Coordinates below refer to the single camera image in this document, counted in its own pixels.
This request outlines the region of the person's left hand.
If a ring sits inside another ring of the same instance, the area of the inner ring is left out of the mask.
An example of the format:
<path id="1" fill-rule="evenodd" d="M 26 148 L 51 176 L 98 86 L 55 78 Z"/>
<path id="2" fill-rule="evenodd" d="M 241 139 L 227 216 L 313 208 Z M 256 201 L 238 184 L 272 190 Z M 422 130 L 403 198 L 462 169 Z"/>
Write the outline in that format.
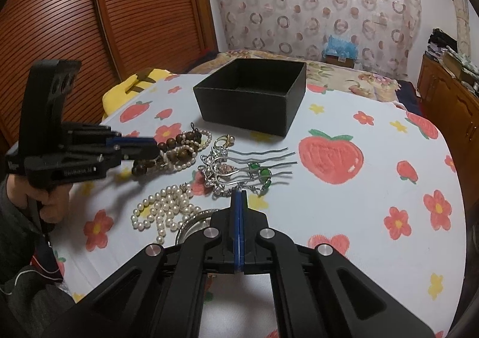
<path id="1" fill-rule="evenodd" d="M 18 208 L 26 209 L 28 200 L 32 199 L 42 204 L 40 217 L 49 224 L 62 221 L 69 211 L 70 191 L 73 184 L 60 185 L 48 192 L 33 188 L 26 177 L 10 175 L 7 178 L 7 197 Z"/>

